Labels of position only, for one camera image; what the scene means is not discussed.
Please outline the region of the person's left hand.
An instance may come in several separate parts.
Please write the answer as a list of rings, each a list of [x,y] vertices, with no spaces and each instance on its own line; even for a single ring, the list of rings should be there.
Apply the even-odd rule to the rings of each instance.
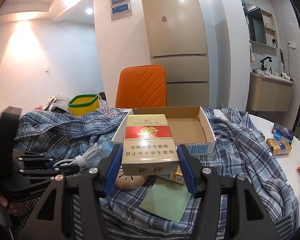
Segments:
[[[0,195],[0,205],[6,209],[10,215],[21,216],[25,212],[26,203],[9,203],[7,199]]]

